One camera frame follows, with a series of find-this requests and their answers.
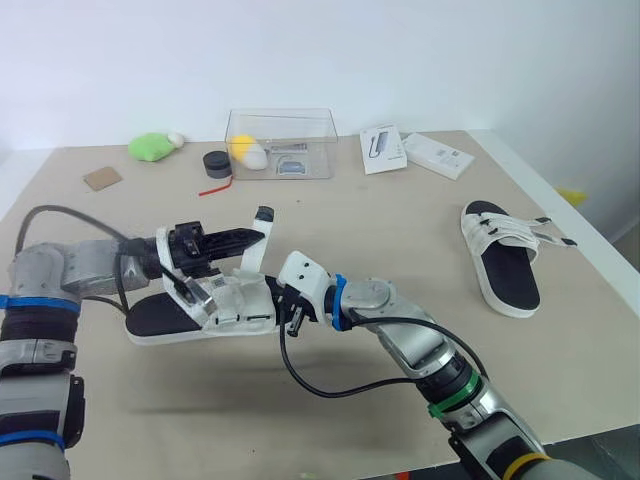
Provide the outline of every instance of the white product box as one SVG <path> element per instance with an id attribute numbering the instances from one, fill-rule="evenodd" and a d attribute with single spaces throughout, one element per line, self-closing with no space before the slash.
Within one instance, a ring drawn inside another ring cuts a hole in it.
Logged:
<path id="1" fill-rule="evenodd" d="M 409 135 L 402 144 L 410 162 L 451 180 L 457 180 L 475 158 L 418 133 Z"/>
<path id="2" fill-rule="evenodd" d="M 395 125 L 382 125 L 360 132 L 364 173 L 379 173 L 407 167 L 407 155 Z"/>

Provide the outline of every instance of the white slipper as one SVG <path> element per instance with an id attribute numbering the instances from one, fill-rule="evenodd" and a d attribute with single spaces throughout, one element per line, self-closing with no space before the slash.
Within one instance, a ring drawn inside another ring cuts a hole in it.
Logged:
<path id="1" fill-rule="evenodd" d="M 477 200 L 462 209 L 461 228 L 489 306 L 509 317 L 527 318 L 540 307 L 531 264 L 541 241 L 563 247 L 577 244 L 533 231 L 551 223 L 547 217 L 526 221 L 510 217 L 490 202 Z"/>

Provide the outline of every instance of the beige table surface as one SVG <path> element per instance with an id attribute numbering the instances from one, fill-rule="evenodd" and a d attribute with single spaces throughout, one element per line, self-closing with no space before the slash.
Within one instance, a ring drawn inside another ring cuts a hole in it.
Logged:
<path id="1" fill-rule="evenodd" d="M 276 219 L 263 271 L 276 274 L 300 249 L 329 272 L 392 280 L 477 350 L 544 442 L 638 422 L 638 318 L 578 250 L 552 247 L 534 266 L 539 312 L 517 320 L 492 311 L 460 233 L 461 208 L 486 199 L 523 218 L 543 212 L 466 133 L 430 136 L 477 157 L 457 182 L 411 164 L 365 176 L 357 139 L 345 138 L 331 180 L 236 182 L 203 198 L 196 193 L 218 184 L 201 158 L 220 145 L 187 144 L 157 164 L 131 160 L 126 147 L 60 149 L 0 223 L 0 264 L 11 261 L 23 215 L 42 203 L 140 236 L 189 220 L 208 232 L 250 226 L 257 206 L 270 205 Z M 82 176 L 108 165 L 124 180 L 91 191 Z M 27 243 L 90 238 L 102 234 L 44 214 Z M 131 298 L 159 291 L 157 283 Z M 8 287 L 0 276 L 0 291 Z M 76 340 L 87 397 L 83 438 L 68 451 L 77 479 L 347 479 L 455 459 L 413 387 L 316 398 L 282 367 L 275 336 L 138 347 L 115 310 L 85 302 Z M 302 373 L 328 389 L 399 373 L 365 331 L 307 325 L 290 344 Z"/>

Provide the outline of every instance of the red stick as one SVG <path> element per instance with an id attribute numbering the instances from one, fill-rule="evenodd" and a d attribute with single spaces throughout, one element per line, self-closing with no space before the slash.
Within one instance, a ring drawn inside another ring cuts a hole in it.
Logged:
<path id="1" fill-rule="evenodd" d="M 226 190 L 227 188 L 229 188 L 231 186 L 231 183 L 233 182 L 233 177 L 231 177 L 229 179 L 229 183 L 227 183 L 226 185 L 222 186 L 222 187 L 218 187 L 218 188 L 214 188 L 213 190 L 207 190 L 205 192 L 200 192 L 198 194 L 199 197 L 204 197 L 205 195 L 209 195 L 211 193 L 216 193 L 216 192 L 220 192 L 222 190 Z"/>

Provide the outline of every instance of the clear plastic box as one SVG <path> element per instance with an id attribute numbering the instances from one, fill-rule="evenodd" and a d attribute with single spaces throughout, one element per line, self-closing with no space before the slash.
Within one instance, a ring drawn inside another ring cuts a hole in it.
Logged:
<path id="1" fill-rule="evenodd" d="M 225 141 L 238 180 L 308 180 L 333 175 L 338 137 L 326 108 L 234 109 Z M 251 163 L 245 152 L 254 155 L 254 167 L 266 167 L 252 170 L 234 158 Z"/>

